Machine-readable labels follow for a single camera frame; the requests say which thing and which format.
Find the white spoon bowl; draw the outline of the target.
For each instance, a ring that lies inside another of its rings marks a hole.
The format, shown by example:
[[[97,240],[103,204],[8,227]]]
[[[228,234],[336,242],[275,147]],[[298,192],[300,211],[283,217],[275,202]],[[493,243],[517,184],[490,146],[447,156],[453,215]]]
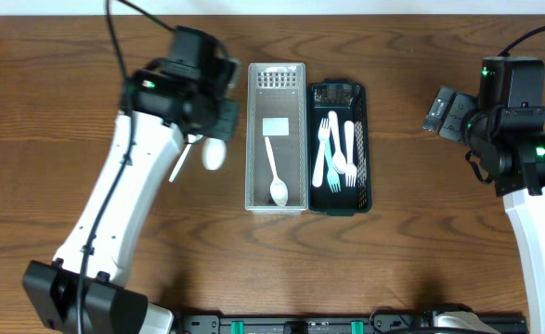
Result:
[[[172,170],[170,176],[169,176],[169,179],[168,181],[170,183],[173,183],[176,179],[176,177],[178,176],[192,146],[199,142],[201,139],[203,138],[203,135],[188,135],[187,137],[187,143],[184,147],[184,150],[182,151],[182,153],[180,154],[178,160],[176,161],[175,163],[175,166],[174,166],[174,169]]]

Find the white spoon crossing diagonal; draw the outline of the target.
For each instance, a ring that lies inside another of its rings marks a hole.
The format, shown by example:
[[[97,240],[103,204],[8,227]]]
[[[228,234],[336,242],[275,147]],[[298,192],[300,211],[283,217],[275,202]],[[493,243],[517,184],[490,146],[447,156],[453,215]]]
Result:
[[[223,140],[207,138],[202,146],[202,165],[208,171],[222,167],[227,155],[227,146]]]

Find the white spoon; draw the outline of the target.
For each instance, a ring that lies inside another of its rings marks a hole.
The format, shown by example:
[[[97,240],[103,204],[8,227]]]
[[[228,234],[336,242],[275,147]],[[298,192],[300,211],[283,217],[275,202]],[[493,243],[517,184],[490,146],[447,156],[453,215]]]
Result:
[[[268,157],[271,173],[272,173],[272,182],[269,187],[270,195],[273,201],[280,207],[284,207],[288,202],[288,188],[284,181],[282,181],[278,176],[277,166],[274,158],[273,148],[270,143],[268,136],[265,137],[266,144],[266,155]]]
[[[346,167],[346,160],[341,148],[337,113],[334,110],[331,110],[328,113],[328,118],[329,118],[330,128],[331,128],[331,136],[334,143],[334,153],[332,156],[333,166],[335,171],[338,174],[344,174],[345,167]]]

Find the white fork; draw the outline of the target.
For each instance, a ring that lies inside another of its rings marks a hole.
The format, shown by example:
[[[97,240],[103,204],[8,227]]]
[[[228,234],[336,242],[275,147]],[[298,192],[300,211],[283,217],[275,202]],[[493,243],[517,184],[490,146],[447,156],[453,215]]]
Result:
[[[355,125],[353,122],[346,121],[344,123],[344,136],[346,146],[346,185],[349,187],[354,187],[357,180],[357,167],[354,164]]]
[[[323,182],[324,153],[326,144],[330,138],[331,128],[328,118],[322,118],[318,129],[318,154],[312,175],[312,186],[320,187]]]

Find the pale green fork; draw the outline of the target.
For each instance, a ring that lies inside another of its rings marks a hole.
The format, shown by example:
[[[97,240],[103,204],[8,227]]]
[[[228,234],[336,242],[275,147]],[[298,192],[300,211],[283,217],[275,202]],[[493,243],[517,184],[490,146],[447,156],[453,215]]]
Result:
[[[331,193],[339,193],[341,191],[341,182],[339,174],[336,172],[332,161],[330,142],[327,142],[325,146],[325,161],[328,166],[326,178],[330,191]]]

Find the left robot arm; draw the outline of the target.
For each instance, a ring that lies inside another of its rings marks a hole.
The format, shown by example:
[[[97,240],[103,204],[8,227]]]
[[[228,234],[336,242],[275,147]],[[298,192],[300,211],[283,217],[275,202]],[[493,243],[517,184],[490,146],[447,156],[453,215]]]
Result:
[[[127,289],[140,232],[188,135],[228,141],[240,103],[234,75],[142,69],[128,81],[110,150],[83,213],[51,263],[29,263],[22,286],[59,333],[169,333],[172,311]]]

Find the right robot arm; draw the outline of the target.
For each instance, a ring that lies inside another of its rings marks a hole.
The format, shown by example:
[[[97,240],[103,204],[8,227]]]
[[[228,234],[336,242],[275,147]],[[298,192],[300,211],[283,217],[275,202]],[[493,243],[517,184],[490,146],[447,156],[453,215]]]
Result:
[[[539,88],[441,87],[423,129],[462,144],[483,184],[493,184],[520,253],[534,333],[545,333],[545,107]]]

